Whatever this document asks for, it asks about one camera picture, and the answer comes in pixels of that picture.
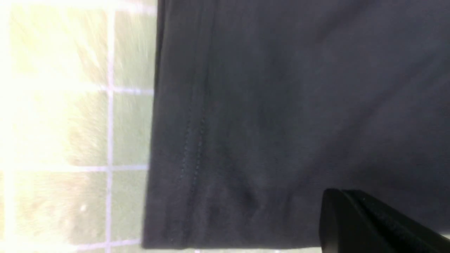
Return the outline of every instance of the seam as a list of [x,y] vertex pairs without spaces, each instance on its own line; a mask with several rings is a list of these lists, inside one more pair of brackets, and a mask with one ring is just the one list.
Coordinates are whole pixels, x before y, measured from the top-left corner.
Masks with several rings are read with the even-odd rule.
[[[200,11],[200,17],[202,17],[202,16],[203,16],[203,5],[201,6],[201,11]],[[199,37],[201,36],[200,31],[201,31],[202,23],[203,23],[203,20],[202,20],[202,18],[200,18],[199,25],[198,25],[198,35],[196,36],[196,42],[195,42],[196,46],[194,49],[194,59],[193,59],[194,63],[197,62],[197,59],[198,59],[198,48],[199,48],[198,41],[199,41]],[[198,75],[198,67],[195,67],[193,70],[192,79],[191,79],[191,82],[192,82],[191,97],[190,97],[189,107],[188,107],[188,122],[187,122],[187,126],[185,129],[185,135],[184,135],[184,153],[183,153],[183,159],[182,159],[182,167],[181,167],[180,176],[178,177],[178,180],[177,180],[176,192],[180,191],[181,180],[183,179],[183,177],[186,173],[186,167],[187,167],[186,160],[187,160],[187,156],[188,156],[188,137],[191,135],[191,132],[192,132],[192,117],[193,117],[192,116],[192,104],[194,102],[195,80],[196,80],[197,75]],[[187,210],[186,210],[185,218],[181,221],[182,240],[184,240],[186,237],[186,216],[187,216],[187,213],[189,212],[189,209],[191,206],[191,204],[190,204],[191,199],[192,199],[191,195],[192,194],[188,195]],[[176,231],[177,231],[177,228],[173,227],[173,229],[172,229],[173,235],[176,234]]]
[[[208,63],[210,62],[210,51],[211,51],[211,46],[212,46],[212,37],[213,37],[213,28],[214,28],[214,21],[215,21],[215,15],[216,15],[216,0],[214,0],[214,6],[212,8],[212,15],[210,18],[210,22],[212,23],[211,26],[209,27],[210,32],[209,34],[209,44],[207,46],[207,50],[206,50],[206,56],[205,56],[205,62],[200,66],[204,66],[205,68],[205,75],[204,78],[202,80],[202,92],[203,92],[203,96],[202,96],[202,103],[201,103],[201,121],[200,121],[200,129],[199,129],[199,137],[198,137],[198,143],[197,143],[197,155],[196,155],[196,162],[195,162],[195,169],[193,172],[193,179],[192,179],[192,183],[191,183],[191,187],[190,187],[190,192],[189,192],[189,196],[188,196],[188,202],[187,202],[187,212],[186,212],[186,217],[184,219],[183,222],[183,242],[185,244],[188,243],[188,239],[190,237],[190,228],[192,226],[192,215],[191,213],[193,212],[193,203],[194,203],[194,197],[195,197],[195,193],[197,191],[197,179],[198,179],[198,174],[200,172],[200,167],[201,167],[201,161],[202,161],[202,155],[203,155],[203,139],[205,136],[205,118],[206,118],[206,114],[205,114],[205,103],[206,103],[206,90],[207,90],[207,81],[208,81],[208,70],[209,70],[209,66]],[[202,10],[201,10],[201,16],[203,18],[200,18],[200,22],[199,22],[199,26],[201,29],[202,25],[204,24],[204,5],[202,5]]]

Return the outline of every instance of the dark fabric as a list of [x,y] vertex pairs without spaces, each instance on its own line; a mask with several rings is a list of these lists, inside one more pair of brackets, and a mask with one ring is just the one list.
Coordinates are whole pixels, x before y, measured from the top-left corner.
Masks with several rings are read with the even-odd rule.
[[450,1],[158,11],[143,247],[319,246],[332,187],[450,233]]
[[360,190],[325,190],[319,234],[323,253],[450,252],[449,239]]

